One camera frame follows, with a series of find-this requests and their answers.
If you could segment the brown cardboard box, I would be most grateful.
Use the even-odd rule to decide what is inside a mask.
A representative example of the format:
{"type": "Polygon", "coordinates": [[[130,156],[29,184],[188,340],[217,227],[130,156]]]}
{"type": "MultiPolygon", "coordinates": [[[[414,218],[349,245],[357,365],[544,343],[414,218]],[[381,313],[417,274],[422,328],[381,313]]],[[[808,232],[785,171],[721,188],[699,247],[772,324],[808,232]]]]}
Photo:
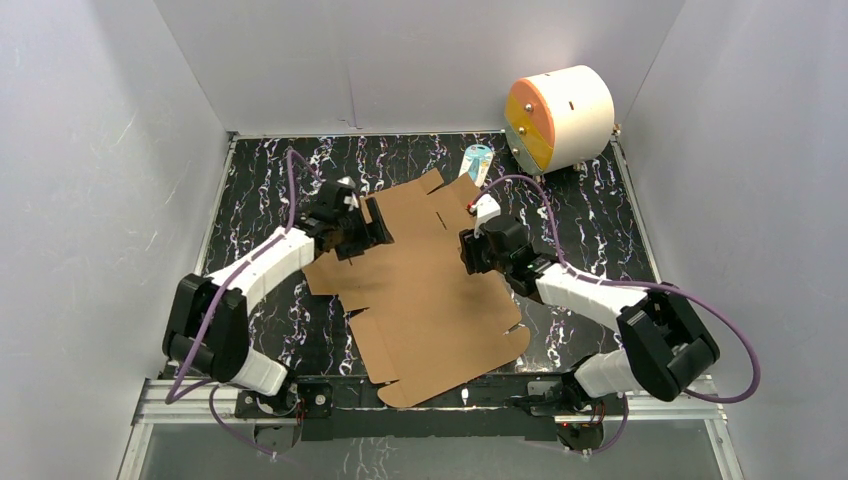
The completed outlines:
{"type": "Polygon", "coordinates": [[[495,272],[470,275],[459,233],[479,189],[439,171],[374,194],[394,241],[305,268],[314,295],[338,296],[379,399],[414,407],[518,359],[530,330],[495,272]]]}

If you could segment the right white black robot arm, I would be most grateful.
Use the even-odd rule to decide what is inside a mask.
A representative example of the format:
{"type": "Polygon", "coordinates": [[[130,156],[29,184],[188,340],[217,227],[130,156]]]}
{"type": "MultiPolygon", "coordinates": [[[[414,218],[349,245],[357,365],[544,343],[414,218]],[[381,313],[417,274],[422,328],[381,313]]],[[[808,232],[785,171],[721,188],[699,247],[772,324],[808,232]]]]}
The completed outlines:
{"type": "Polygon", "coordinates": [[[670,402],[720,357],[694,308],[667,284],[617,286],[565,267],[537,251],[524,225],[505,214],[461,231],[459,242],[468,273],[496,271],[514,293],[619,334],[620,349],[589,355],[564,374],[564,403],[577,414],[590,413],[606,395],[630,391],[670,402]]]}

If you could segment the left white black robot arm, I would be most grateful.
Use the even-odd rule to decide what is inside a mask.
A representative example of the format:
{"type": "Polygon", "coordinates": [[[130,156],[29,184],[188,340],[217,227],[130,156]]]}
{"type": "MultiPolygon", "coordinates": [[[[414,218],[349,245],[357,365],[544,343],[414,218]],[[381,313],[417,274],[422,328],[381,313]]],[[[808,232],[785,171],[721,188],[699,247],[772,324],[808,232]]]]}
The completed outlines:
{"type": "Polygon", "coordinates": [[[206,383],[232,384],[260,394],[275,416],[294,411],[297,387],[289,369],[252,347],[248,333],[253,309],[279,284],[332,252],[339,260],[360,256],[393,238],[374,197],[360,197],[353,181],[323,183],[298,217],[276,228],[256,248],[208,276],[188,274],[177,285],[162,351],[178,362],[167,399],[187,393],[190,371],[206,383]]]}

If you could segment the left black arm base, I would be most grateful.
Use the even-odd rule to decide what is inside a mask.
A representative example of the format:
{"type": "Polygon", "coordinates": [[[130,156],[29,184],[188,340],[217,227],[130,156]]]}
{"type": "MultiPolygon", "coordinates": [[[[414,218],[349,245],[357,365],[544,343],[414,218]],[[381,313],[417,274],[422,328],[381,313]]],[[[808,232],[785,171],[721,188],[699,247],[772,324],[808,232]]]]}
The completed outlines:
{"type": "Polygon", "coordinates": [[[261,449],[282,457],[310,436],[332,415],[333,387],[329,382],[303,377],[287,380],[274,396],[242,390],[237,397],[235,418],[251,423],[248,438],[261,449]]]}

